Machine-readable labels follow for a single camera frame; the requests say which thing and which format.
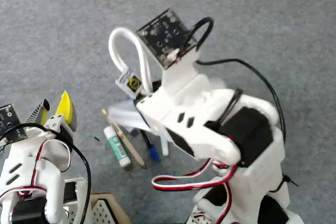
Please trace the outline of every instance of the white robot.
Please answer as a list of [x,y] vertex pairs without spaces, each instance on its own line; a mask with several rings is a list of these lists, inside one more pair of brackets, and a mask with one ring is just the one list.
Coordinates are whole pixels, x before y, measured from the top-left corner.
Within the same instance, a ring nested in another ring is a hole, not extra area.
[[[206,23],[208,30],[198,42],[193,34]],[[224,82],[211,80],[194,67],[199,47],[212,25],[212,20],[205,18],[189,31],[168,9],[140,28],[137,35],[121,27],[111,33],[109,51],[122,72],[116,83],[134,98],[147,130],[196,160],[207,159],[194,173],[153,178],[153,187],[163,191],[200,189],[187,223],[303,224],[297,214],[287,210],[290,179],[282,174],[280,166],[285,150],[283,132],[277,128],[277,110],[267,101],[242,94],[240,89],[226,88]],[[118,35],[135,44],[142,83],[116,51]],[[146,53],[162,67],[157,87],[150,79]],[[130,80],[139,81],[132,85]],[[132,126],[127,120],[123,124]],[[211,164],[218,171],[213,180],[159,184],[161,180],[196,177]]]
[[[92,224],[90,168],[73,144],[75,107],[64,92],[46,121],[48,110],[45,100],[20,124],[12,104],[0,108],[0,145],[11,145],[0,177],[1,224]],[[83,159],[88,180],[65,180],[72,151]]]

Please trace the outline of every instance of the blue pen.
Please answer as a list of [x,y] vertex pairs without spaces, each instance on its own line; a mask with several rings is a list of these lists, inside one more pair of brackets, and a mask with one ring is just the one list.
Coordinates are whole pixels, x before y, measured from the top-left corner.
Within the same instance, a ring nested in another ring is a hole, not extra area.
[[140,130],[140,133],[141,133],[143,139],[145,140],[149,151],[151,152],[152,158],[155,161],[160,161],[160,158],[159,158],[158,153],[156,152],[155,146],[152,143],[152,141],[150,140],[150,138],[148,137],[148,135],[146,134],[146,132],[144,130]]

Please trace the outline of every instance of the black cable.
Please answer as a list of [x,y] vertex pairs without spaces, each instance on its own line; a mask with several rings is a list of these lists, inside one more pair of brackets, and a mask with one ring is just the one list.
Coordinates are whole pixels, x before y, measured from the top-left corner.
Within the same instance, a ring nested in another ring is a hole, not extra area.
[[282,133],[283,133],[284,142],[286,142],[286,124],[285,124],[285,118],[283,116],[283,111],[282,111],[282,108],[281,108],[279,98],[278,98],[274,88],[269,83],[269,81],[257,69],[255,69],[253,66],[251,66],[250,64],[248,64],[247,62],[245,62],[241,59],[223,59],[223,60],[214,60],[214,61],[208,61],[208,62],[203,62],[203,61],[199,61],[199,60],[196,61],[197,64],[203,65],[203,66],[211,66],[211,65],[223,64],[223,63],[228,63],[228,62],[237,62],[237,63],[240,63],[240,64],[244,65],[249,70],[254,72],[264,82],[264,84],[267,86],[267,88],[269,89],[269,91],[271,92],[271,94],[273,96],[275,105],[277,107],[277,110],[278,110],[278,113],[279,113],[280,128],[281,128]]
[[280,184],[278,185],[277,189],[273,190],[273,191],[269,191],[270,193],[276,193],[278,191],[280,191],[280,189],[282,188],[283,184],[287,182],[287,183],[292,183],[294,185],[296,185],[297,187],[299,187],[298,184],[296,184],[295,182],[293,182],[293,180],[286,174],[282,175],[282,180],[280,182]]
[[229,101],[228,105],[226,106],[224,112],[219,117],[219,125],[222,125],[227,116],[231,113],[237,102],[239,101],[240,97],[243,95],[242,89],[236,89],[235,93],[233,94],[231,100]]
[[45,132],[52,132],[52,134],[56,135],[58,137],[59,140],[65,142],[70,148],[72,148],[77,154],[78,156],[82,159],[85,168],[86,168],[86,172],[88,175],[88,190],[87,190],[87,194],[86,194],[86,198],[85,198],[85,205],[84,205],[84,210],[83,210],[83,214],[82,217],[80,219],[80,224],[84,224],[85,222],[85,218],[86,218],[86,213],[88,210],[88,206],[90,203],[90,194],[91,194],[91,170],[90,170],[90,165],[87,161],[87,159],[85,158],[85,156],[83,155],[83,153],[72,143],[70,142],[66,137],[64,137],[63,135],[61,135],[59,132],[51,130],[51,129],[47,129],[45,127],[43,127],[42,125],[38,124],[38,123],[22,123],[22,124],[18,124],[15,125],[14,127],[10,128],[9,130],[7,130],[1,137],[0,137],[0,141],[6,136],[8,135],[10,132],[17,130],[17,129],[22,129],[25,127],[36,127],[39,128]]
[[196,46],[196,51],[199,50],[201,45],[204,43],[204,41],[208,38],[209,34],[211,33],[212,28],[214,27],[214,20],[210,17],[202,18],[200,21],[198,21],[193,26],[193,28],[190,31],[190,33],[188,34],[187,38],[185,39],[185,41],[181,45],[180,50],[179,50],[179,54],[181,54],[184,51],[184,49],[187,47],[189,41],[193,38],[194,34],[205,24],[208,24],[208,27],[206,28],[205,32],[203,33],[202,37],[200,38],[200,40],[198,41],[197,46]]

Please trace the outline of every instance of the red and white wire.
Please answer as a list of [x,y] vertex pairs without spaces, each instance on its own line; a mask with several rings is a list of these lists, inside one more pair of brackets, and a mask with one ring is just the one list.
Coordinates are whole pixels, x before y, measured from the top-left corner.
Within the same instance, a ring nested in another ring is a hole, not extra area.
[[43,191],[43,192],[47,192],[47,189],[46,188],[43,188],[43,187],[40,187],[40,186],[21,186],[21,187],[15,187],[15,188],[12,188],[12,189],[9,189],[7,191],[5,191],[4,193],[2,193],[0,195],[0,202],[2,202],[3,198],[9,194],[9,193],[14,193],[14,192],[23,192],[23,191],[28,191],[28,192],[31,192],[31,191]]
[[220,177],[217,179],[205,181],[205,182],[198,182],[198,183],[188,183],[188,184],[181,184],[181,185],[161,185],[157,182],[164,181],[164,180],[176,180],[181,178],[193,178],[199,176],[203,173],[211,164],[212,159],[208,159],[207,162],[197,171],[193,173],[186,174],[184,176],[171,176],[171,175],[159,175],[152,179],[152,185],[155,189],[161,191],[183,191],[183,190],[198,190],[203,188],[209,188],[217,185],[221,185],[223,183],[228,182],[234,175],[236,170],[236,165],[230,167],[229,172],[225,177]]
[[224,208],[223,212],[221,213],[221,215],[219,216],[218,220],[216,221],[216,224],[221,224],[222,223],[222,221],[224,220],[224,218],[229,213],[231,205],[232,205],[232,193],[231,193],[231,189],[230,189],[229,183],[225,182],[224,183],[224,187],[225,187],[225,190],[226,190],[227,201],[226,201],[226,205],[225,205],[225,208]]
[[66,171],[69,169],[70,165],[71,165],[71,151],[70,151],[69,146],[68,146],[65,142],[63,142],[63,141],[61,141],[61,140],[58,140],[58,139],[54,139],[54,138],[45,140],[45,141],[42,143],[42,145],[40,146],[40,148],[39,148],[39,150],[38,150],[38,152],[37,152],[37,155],[36,155],[36,161],[35,161],[35,166],[34,166],[34,171],[33,171],[32,181],[31,181],[32,186],[35,185],[35,182],[36,182],[36,177],[37,177],[37,169],[36,169],[36,165],[37,165],[37,162],[41,159],[43,149],[44,149],[45,145],[46,145],[47,143],[49,143],[49,142],[58,142],[58,143],[60,143],[61,145],[63,145],[63,146],[67,149],[67,151],[68,151],[68,164],[67,164],[67,167],[66,167],[64,170],[61,170],[61,172],[62,172],[62,173],[63,173],[63,172],[66,172]]

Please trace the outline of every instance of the pencil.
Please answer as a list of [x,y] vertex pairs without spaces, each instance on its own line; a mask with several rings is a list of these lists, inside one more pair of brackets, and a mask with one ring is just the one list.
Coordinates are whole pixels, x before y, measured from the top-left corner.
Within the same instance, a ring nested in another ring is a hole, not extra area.
[[140,154],[136,151],[130,140],[125,136],[125,134],[121,131],[121,129],[112,122],[109,115],[107,114],[107,111],[105,109],[101,110],[103,114],[105,115],[106,121],[111,124],[115,132],[117,133],[118,137],[122,141],[122,143],[126,146],[126,148],[129,150],[129,152],[132,154],[132,156],[135,158],[135,160],[141,165],[143,168],[146,168],[146,164]]

